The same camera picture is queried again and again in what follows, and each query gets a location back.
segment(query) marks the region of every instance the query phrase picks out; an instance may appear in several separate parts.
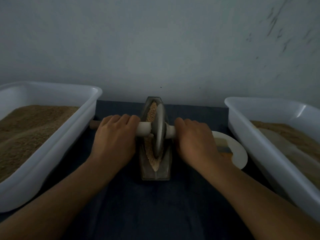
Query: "roller handle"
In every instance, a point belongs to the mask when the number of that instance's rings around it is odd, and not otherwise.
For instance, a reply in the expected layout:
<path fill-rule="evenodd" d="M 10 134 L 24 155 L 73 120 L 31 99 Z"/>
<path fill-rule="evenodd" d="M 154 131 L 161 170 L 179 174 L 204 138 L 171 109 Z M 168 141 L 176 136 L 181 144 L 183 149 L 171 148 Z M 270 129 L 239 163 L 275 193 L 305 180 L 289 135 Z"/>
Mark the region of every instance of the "roller handle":
<path fill-rule="evenodd" d="M 101 121 L 92 120 L 89 123 L 89 127 L 92 130 L 97 130 L 99 128 Z M 173 139 L 176 137 L 176 128 L 173 125 L 168 125 L 166 123 L 167 130 L 165 134 L 165 139 Z M 151 133 L 151 122 L 139 122 L 136 136 L 138 137 L 150 137 Z"/>

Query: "forearm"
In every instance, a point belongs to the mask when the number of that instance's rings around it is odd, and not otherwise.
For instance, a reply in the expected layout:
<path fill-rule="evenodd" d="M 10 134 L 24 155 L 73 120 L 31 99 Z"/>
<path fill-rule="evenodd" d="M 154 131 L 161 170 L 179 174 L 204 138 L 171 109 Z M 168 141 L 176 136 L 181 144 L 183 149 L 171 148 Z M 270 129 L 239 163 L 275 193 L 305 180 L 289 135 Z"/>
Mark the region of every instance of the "forearm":
<path fill-rule="evenodd" d="M 105 185 L 88 163 L 0 224 L 1 239 L 59 239 Z"/>
<path fill-rule="evenodd" d="M 230 202 L 256 239 L 317 239 L 320 226 L 300 209 L 224 161 L 199 172 Z"/>

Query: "white wall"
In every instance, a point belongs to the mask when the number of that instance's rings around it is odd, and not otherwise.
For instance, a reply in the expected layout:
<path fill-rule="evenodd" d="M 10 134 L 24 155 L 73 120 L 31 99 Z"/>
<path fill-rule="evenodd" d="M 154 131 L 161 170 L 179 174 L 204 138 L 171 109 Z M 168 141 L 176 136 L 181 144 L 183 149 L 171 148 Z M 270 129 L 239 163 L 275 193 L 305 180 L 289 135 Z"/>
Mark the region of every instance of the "white wall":
<path fill-rule="evenodd" d="M 114 101 L 320 107 L 319 10 L 320 0 L 0 0 L 0 83 L 89 84 Z"/>

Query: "right hand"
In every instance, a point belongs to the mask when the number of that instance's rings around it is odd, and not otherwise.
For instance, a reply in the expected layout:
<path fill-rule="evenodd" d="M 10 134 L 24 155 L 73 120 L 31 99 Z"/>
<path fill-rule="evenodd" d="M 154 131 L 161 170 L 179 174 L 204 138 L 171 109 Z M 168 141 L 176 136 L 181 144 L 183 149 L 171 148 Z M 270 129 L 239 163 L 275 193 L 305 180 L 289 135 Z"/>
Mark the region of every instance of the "right hand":
<path fill-rule="evenodd" d="M 177 151 L 195 170 L 199 172 L 208 162 L 221 159 L 214 136 L 206 123 L 177 118 L 174 125 Z"/>

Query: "plastic tray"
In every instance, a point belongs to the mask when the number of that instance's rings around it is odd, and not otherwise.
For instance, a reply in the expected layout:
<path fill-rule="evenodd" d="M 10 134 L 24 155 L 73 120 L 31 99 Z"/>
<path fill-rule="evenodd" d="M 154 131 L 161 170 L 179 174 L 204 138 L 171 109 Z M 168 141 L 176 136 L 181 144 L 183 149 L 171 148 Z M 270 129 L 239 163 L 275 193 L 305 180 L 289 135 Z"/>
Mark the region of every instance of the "plastic tray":
<path fill-rule="evenodd" d="M 0 212 L 13 210 L 40 190 L 49 173 L 94 117 L 98 87 L 23 81 L 0 86 L 0 120 L 14 109 L 27 105 L 80 107 L 10 177 L 0 183 Z"/>
<path fill-rule="evenodd" d="M 320 222 L 320 191 L 250 122 L 285 123 L 320 143 L 320 110 L 272 98 L 229 97 L 229 128 L 277 194 Z"/>

